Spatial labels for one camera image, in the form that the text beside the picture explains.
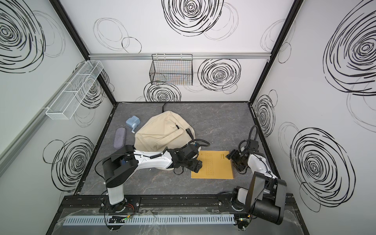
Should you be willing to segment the yellow grid exercise book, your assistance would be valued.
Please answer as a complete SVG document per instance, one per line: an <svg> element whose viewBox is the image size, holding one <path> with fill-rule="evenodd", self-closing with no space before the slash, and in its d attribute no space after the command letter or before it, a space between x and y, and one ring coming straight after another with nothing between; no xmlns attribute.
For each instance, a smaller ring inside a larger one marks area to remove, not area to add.
<svg viewBox="0 0 376 235"><path fill-rule="evenodd" d="M191 178L233 180L232 163L226 158L229 153L229 151L200 151L198 160L202 162L202 168L198 173L192 172Z"/></svg>

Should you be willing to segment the cream canvas backpack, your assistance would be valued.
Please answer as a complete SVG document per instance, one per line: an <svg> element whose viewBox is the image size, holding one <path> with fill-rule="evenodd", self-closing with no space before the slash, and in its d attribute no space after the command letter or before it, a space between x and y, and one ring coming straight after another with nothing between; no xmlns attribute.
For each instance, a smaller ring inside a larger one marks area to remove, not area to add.
<svg viewBox="0 0 376 235"><path fill-rule="evenodd" d="M195 139L194 129L177 113L165 111L153 116L135 134L136 150L158 152L181 148Z"/></svg>

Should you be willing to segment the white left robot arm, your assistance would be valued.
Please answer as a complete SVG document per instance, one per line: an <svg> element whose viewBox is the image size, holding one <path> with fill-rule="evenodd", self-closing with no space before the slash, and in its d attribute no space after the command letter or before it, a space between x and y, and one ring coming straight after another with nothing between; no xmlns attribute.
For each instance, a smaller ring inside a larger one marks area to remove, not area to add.
<svg viewBox="0 0 376 235"><path fill-rule="evenodd" d="M198 173L203 166L202 161L198 160L200 150L201 145L197 140L192 140L181 148L166 147L158 152L136 150L131 145L122 147L101 162L110 205L114 206L125 200L123 185L138 170L174 170L181 167Z"/></svg>

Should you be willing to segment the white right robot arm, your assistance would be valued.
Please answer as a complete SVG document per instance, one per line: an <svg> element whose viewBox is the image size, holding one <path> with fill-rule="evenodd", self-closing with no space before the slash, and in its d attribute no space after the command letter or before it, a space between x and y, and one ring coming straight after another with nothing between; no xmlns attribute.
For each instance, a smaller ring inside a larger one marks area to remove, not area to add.
<svg viewBox="0 0 376 235"><path fill-rule="evenodd" d="M232 207L249 216L280 225L284 219L287 184L272 172L266 158L259 152L258 141L241 141L238 149L232 150L226 158L240 173L248 169L252 171L249 188L236 187L233 190Z"/></svg>

